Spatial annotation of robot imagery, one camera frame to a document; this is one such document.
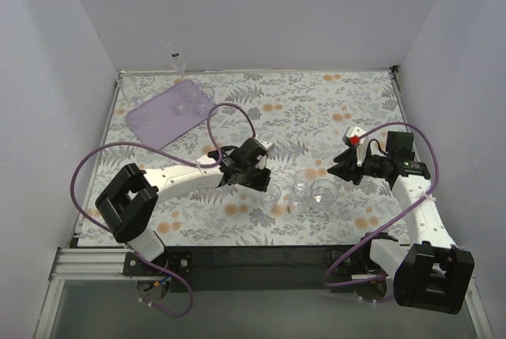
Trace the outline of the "clear champagne flute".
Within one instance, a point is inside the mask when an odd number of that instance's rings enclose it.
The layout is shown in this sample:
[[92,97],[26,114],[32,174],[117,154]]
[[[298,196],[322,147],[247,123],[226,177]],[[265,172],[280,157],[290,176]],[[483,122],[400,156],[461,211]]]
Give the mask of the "clear champagne flute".
[[166,49],[172,68],[181,78],[185,78],[186,61],[183,57],[181,46],[177,41],[172,40],[167,44]]

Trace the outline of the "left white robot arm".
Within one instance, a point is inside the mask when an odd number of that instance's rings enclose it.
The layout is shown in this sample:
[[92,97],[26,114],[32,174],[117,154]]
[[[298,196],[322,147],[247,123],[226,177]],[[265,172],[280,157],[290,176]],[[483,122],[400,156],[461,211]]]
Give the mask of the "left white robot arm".
[[274,145],[248,138],[241,146],[225,146],[186,164],[142,170],[124,166],[102,191],[95,206],[117,243],[127,245],[147,261],[164,252],[163,241],[149,221],[157,205],[198,190],[241,185],[265,192],[271,170],[267,158]]

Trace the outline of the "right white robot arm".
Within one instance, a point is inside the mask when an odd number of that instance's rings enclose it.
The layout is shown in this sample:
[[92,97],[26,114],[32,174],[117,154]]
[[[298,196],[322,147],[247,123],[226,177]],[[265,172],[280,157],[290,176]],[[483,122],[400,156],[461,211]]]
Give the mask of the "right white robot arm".
[[334,158],[328,173],[354,185],[364,177],[386,181],[402,209],[399,217],[406,224],[410,246],[402,246],[379,228],[337,258],[327,273],[350,260],[353,270],[373,272],[376,281],[390,277],[400,306],[459,313],[474,258],[457,247],[444,227],[432,195],[436,179],[426,164],[415,159],[413,134],[388,132],[380,154],[372,153],[370,139],[357,126],[346,131],[343,141],[347,149]]

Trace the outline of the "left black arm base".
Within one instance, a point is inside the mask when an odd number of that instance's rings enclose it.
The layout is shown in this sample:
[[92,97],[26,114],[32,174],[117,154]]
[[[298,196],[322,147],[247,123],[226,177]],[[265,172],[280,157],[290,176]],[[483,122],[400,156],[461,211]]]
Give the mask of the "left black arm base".
[[143,262],[134,253],[126,254],[122,275],[137,279],[140,297],[161,301],[171,292],[187,292],[188,287],[179,279],[188,281],[193,270],[193,254],[188,250],[168,250],[150,262]]

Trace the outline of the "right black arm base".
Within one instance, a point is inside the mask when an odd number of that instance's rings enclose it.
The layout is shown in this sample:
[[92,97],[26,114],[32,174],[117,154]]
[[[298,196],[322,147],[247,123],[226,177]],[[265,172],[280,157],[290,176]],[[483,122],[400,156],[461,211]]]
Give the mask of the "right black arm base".
[[348,298],[356,296],[360,302],[386,303],[393,302],[392,279],[376,264],[370,261],[364,248],[352,254],[344,260],[329,277],[325,277],[327,283],[346,283],[348,281],[364,280],[381,275],[379,280],[367,281],[360,284],[346,285],[338,288],[330,288],[337,297]]

